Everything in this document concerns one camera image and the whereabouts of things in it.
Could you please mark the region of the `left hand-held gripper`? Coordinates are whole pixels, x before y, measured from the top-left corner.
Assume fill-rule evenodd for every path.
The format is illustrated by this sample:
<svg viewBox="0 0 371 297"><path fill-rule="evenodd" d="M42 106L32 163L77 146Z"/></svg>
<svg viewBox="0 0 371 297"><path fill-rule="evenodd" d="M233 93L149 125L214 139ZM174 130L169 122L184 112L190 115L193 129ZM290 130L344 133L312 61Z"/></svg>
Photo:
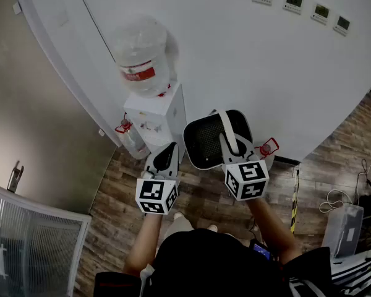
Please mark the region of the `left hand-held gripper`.
<svg viewBox="0 0 371 297"><path fill-rule="evenodd" d="M171 142L152 152L137 179L135 200L143 213L168 215L179 197L179 146Z"/></svg>

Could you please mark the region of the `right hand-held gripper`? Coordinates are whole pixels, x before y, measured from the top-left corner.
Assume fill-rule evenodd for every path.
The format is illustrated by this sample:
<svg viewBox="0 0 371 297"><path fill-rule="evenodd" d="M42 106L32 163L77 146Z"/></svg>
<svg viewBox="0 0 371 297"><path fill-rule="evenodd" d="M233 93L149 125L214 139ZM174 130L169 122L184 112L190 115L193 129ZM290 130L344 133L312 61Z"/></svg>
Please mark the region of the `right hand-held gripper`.
<svg viewBox="0 0 371 297"><path fill-rule="evenodd" d="M237 201L264 196L270 180L264 160L254 153L253 143L235 134L239 153L234 153L226 136L219 134L223 156L224 184Z"/></svg>

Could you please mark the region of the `black waste bin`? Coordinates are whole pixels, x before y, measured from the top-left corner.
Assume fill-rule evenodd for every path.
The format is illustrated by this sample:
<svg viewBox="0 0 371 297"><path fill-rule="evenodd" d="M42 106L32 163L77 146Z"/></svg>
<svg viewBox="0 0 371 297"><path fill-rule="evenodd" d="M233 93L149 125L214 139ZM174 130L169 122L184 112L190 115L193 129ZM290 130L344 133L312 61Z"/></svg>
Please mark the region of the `black waste bin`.
<svg viewBox="0 0 371 297"><path fill-rule="evenodd" d="M235 134L252 142L253 137L244 114L238 110L227 110L227 116ZM224 126L218 113L188 123L183 131L184 143L191 164L200 170L224 164L219 135Z"/></svg>

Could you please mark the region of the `person's left forearm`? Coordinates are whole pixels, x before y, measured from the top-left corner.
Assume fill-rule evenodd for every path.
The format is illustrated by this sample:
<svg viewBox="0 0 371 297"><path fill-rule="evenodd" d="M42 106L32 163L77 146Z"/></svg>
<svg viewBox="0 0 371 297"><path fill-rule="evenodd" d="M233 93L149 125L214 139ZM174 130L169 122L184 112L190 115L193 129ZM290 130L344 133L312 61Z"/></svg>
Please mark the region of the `person's left forearm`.
<svg viewBox="0 0 371 297"><path fill-rule="evenodd" d="M134 245L126 258L123 273L139 277L141 271L148 264L152 265L158 245L162 218L162 215L146 214Z"/></svg>

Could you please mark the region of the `person's right forearm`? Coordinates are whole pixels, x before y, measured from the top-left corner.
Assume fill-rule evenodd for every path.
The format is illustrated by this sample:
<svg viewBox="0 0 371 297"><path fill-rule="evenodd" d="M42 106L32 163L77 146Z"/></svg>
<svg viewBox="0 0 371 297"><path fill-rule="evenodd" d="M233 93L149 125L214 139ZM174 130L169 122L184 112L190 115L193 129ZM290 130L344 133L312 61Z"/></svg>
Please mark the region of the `person's right forearm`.
<svg viewBox="0 0 371 297"><path fill-rule="evenodd" d="M264 198L247 200L246 203L267 247L281 264L287 264L302 254L290 229L286 228Z"/></svg>

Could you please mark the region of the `white water dispenser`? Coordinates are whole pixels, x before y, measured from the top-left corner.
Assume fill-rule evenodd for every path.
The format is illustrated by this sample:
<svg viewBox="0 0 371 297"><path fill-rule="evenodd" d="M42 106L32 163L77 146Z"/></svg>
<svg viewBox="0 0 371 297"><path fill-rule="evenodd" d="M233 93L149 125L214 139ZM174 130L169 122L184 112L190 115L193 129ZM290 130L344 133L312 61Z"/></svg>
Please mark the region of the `white water dispenser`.
<svg viewBox="0 0 371 297"><path fill-rule="evenodd" d="M151 152L176 142L179 159L183 159L186 148L182 134L187 121L181 83L171 82L162 96L153 98L131 93L124 111Z"/></svg>

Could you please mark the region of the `person's beige trousers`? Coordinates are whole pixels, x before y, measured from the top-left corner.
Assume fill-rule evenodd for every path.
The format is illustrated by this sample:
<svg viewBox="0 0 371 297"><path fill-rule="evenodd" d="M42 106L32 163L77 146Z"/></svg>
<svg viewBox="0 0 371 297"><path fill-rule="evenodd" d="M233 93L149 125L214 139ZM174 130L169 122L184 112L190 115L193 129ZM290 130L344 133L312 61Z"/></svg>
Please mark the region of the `person's beige trousers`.
<svg viewBox="0 0 371 297"><path fill-rule="evenodd" d="M186 219L185 216L177 217L174 219L174 221L166 231L164 235L164 240L166 240L169 236L173 235L174 233L192 230L194 230L194 228L192 227L190 221L188 221L188 219Z"/></svg>

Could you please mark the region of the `yellow black hazard tape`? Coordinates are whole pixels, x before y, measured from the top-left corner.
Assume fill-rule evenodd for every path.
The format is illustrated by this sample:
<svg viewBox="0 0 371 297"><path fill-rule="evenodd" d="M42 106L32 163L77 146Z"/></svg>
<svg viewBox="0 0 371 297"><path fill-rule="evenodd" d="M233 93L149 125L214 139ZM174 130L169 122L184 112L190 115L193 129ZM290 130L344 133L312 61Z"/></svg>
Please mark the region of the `yellow black hazard tape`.
<svg viewBox="0 0 371 297"><path fill-rule="evenodd" d="M296 227L297 202L298 202L298 194L299 194L299 175L300 175L300 169L299 169L299 166L297 166L295 169L294 192L292 195L292 211L291 211L291 226L290 226L290 230L292 234L294 234L295 227Z"/></svg>

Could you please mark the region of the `blue screen device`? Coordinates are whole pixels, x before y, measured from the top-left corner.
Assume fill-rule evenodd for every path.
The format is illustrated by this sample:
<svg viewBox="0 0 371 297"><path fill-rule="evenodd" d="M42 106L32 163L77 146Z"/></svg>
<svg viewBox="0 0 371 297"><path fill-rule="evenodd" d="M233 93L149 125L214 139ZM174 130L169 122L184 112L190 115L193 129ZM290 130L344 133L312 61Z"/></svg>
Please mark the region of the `blue screen device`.
<svg viewBox="0 0 371 297"><path fill-rule="evenodd" d="M272 258L268 248L261 242L257 241L256 239L252 239L250 241L249 248L263 255L267 260L271 260Z"/></svg>

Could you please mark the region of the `person's black shirt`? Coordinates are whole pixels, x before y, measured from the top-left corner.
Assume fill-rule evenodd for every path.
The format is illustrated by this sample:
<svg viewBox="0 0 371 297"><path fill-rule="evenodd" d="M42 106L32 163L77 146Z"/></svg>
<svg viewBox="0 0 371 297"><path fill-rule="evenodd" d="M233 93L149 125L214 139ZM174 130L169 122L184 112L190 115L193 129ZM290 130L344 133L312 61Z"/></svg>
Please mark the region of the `person's black shirt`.
<svg viewBox="0 0 371 297"><path fill-rule="evenodd" d="M327 247L285 265L206 229L164 240L139 277L101 272L93 297L334 297Z"/></svg>

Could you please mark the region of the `large clear water jug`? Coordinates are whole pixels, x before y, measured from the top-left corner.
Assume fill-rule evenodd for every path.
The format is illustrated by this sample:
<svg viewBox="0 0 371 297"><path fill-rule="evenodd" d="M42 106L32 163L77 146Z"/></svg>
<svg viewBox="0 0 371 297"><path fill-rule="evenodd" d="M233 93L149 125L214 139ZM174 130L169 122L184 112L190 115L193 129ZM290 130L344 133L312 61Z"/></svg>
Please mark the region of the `large clear water jug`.
<svg viewBox="0 0 371 297"><path fill-rule="evenodd" d="M169 86L167 30L150 15L137 14L111 36L114 60L124 85L133 93L153 98Z"/></svg>

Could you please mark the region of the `clear plastic storage box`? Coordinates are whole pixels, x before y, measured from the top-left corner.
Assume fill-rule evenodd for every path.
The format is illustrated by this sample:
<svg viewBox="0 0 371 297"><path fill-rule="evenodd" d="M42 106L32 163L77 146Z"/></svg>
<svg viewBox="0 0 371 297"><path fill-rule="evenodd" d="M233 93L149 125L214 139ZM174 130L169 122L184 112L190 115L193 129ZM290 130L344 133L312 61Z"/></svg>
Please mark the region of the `clear plastic storage box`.
<svg viewBox="0 0 371 297"><path fill-rule="evenodd" d="M363 217L364 209L352 204L344 204L329 213L322 247L330 249L331 258L340 259L355 254Z"/></svg>

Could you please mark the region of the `grey metal door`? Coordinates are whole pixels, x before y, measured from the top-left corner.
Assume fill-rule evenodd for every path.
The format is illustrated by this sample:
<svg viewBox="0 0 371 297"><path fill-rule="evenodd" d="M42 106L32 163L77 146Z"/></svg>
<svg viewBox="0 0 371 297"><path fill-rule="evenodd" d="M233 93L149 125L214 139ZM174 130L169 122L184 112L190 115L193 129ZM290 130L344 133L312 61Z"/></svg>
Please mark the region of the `grey metal door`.
<svg viewBox="0 0 371 297"><path fill-rule="evenodd" d="M71 94L29 27L0 0L0 187L19 160L16 194L88 213L115 146Z"/></svg>

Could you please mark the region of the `white framed glass partition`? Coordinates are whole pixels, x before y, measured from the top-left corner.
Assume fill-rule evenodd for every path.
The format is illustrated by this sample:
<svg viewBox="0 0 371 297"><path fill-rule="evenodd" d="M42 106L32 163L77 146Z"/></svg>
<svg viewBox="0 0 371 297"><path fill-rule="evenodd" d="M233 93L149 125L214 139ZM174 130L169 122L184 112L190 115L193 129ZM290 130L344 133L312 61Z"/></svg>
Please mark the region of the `white framed glass partition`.
<svg viewBox="0 0 371 297"><path fill-rule="evenodd" d="M91 220L0 187L0 297L72 297Z"/></svg>

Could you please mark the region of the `white metal frame table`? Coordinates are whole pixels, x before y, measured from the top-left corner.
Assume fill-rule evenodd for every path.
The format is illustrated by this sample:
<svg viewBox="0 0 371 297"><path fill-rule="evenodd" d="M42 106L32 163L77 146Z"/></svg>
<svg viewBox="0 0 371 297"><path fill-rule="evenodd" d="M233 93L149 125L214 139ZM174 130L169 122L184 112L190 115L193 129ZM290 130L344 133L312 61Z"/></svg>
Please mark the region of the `white metal frame table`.
<svg viewBox="0 0 371 297"><path fill-rule="evenodd" d="M331 260L335 297L371 297L371 249Z"/></svg>

